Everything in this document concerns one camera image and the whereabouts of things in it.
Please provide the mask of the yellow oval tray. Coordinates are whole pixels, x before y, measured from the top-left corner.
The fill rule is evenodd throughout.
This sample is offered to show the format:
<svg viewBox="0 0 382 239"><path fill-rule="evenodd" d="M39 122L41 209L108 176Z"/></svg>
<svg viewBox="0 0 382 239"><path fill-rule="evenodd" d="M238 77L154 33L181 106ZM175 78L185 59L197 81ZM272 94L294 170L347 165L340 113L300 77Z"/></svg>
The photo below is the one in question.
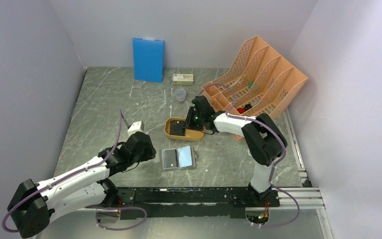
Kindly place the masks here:
<svg viewBox="0 0 382 239"><path fill-rule="evenodd" d="M186 127L186 119L169 118L165 123L165 134L169 139L184 141L200 141L204 137L201 130L192 130Z"/></svg>

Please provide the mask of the grey card holder wallet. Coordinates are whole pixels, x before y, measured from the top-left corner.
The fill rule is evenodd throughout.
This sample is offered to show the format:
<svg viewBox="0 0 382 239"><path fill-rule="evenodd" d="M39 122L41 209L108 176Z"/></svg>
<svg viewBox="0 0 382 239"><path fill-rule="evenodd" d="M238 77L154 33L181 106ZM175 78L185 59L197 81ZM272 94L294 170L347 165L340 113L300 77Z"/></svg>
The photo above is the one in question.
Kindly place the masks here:
<svg viewBox="0 0 382 239"><path fill-rule="evenodd" d="M196 168L198 154L193 146L160 150L160 163L163 171Z"/></svg>

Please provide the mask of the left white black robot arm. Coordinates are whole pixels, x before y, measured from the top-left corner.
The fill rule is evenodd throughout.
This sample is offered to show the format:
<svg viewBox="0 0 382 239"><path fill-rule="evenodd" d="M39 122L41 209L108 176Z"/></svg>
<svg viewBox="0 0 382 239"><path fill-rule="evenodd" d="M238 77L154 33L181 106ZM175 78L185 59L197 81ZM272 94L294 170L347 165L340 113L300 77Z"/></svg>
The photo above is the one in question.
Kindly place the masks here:
<svg viewBox="0 0 382 239"><path fill-rule="evenodd" d="M113 147L73 170L38 183L31 179L21 182L1 226L7 232L29 239L57 218L77 209L101 206L120 211L130 204L133 194L120 195L110 177L155 156L151 138L143 131L131 133L125 142L117 137Z"/></svg>

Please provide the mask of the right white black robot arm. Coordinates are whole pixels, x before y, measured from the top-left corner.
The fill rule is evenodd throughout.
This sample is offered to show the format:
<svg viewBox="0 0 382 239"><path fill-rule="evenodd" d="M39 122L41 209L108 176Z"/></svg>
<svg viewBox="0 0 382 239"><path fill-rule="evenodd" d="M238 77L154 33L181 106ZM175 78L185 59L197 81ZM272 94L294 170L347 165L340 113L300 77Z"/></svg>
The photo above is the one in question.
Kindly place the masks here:
<svg viewBox="0 0 382 239"><path fill-rule="evenodd" d="M248 185L249 201L254 206L266 202L272 189L274 161L286 155L287 141L270 116L243 117L225 111L215 111L205 96L192 100L186 122L192 127L213 133L230 133L245 139L255 160L253 177Z"/></svg>

